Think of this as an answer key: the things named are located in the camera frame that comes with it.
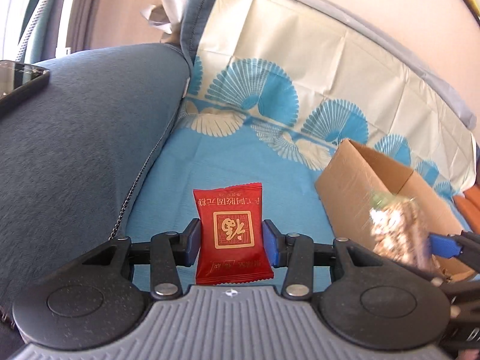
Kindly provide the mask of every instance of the snack wrapper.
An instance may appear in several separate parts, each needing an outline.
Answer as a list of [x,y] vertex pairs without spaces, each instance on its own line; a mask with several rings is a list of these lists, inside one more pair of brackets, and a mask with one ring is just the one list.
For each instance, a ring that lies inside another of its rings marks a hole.
[[263,248],[262,185],[194,190],[202,225],[197,284],[273,278]]
[[374,193],[370,218],[375,253],[429,272],[436,270],[425,220],[413,199]]

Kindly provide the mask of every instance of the cable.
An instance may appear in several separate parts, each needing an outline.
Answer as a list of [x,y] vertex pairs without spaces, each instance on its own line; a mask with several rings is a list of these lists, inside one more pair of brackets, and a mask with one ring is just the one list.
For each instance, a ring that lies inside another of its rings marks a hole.
[[35,29],[35,26],[38,23],[38,20],[42,16],[42,13],[45,9],[45,6],[49,0],[39,0],[37,6],[35,7],[32,16],[30,17],[30,20],[28,20],[28,24],[25,28],[25,31],[23,31],[22,38],[20,39],[20,42],[18,43],[18,51],[17,51],[17,56],[15,61],[17,62],[22,62],[25,52],[27,50],[27,45],[28,41],[30,39],[30,36],[32,35],[33,30]]

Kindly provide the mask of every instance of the blue fan print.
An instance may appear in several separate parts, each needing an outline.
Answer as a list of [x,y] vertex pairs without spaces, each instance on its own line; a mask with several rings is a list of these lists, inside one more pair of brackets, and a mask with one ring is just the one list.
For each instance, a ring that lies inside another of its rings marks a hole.
[[437,181],[437,178],[440,175],[437,164],[432,160],[423,160],[419,162],[415,167],[415,170],[431,187],[434,186],[435,181]]
[[367,143],[368,124],[357,105],[347,100],[326,100],[313,110],[302,132],[338,146],[344,138]]
[[191,100],[184,99],[178,111],[175,128],[191,128],[211,137],[226,137],[243,126],[246,116],[232,109],[207,107],[198,111]]
[[197,55],[193,63],[193,73],[190,78],[190,84],[188,86],[187,93],[195,96],[198,95],[198,92],[200,92],[200,87],[202,85],[202,76],[203,76],[202,60]]
[[327,147],[303,138],[294,141],[287,130],[270,123],[254,119],[251,128],[280,157],[304,164],[312,170],[324,169],[332,158]]
[[439,196],[447,200],[452,200],[453,196],[457,194],[449,181],[441,181],[433,189]]
[[411,164],[409,142],[401,135],[390,134],[383,137],[375,144],[374,149],[408,167]]
[[263,59],[242,59],[217,74],[205,98],[242,110],[258,106],[269,119],[293,127],[297,121],[297,92],[285,71]]

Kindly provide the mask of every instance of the gray ribbed plate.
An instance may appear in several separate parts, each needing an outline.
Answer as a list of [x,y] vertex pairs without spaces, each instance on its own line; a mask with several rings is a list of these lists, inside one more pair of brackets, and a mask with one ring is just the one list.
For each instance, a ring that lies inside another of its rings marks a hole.
[[447,360],[435,346],[379,353],[331,333],[308,303],[270,286],[192,286],[181,299],[155,303],[126,337],[84,352],[30,344],[14,360]]

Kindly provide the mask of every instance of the cardboard box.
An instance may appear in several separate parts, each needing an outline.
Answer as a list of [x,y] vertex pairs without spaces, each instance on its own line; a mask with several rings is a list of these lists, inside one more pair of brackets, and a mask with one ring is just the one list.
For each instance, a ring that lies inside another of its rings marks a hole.
[[[412,168],[354,141],[343,140],[332,160],[315,182],[336,237],[347,237],[373,250],[371,193],[391,192],[415,198],[430,233],[460,234],[462,225],[447,202]],[[438,257],[453,280],[464,280],[474,271],[456,259]]]

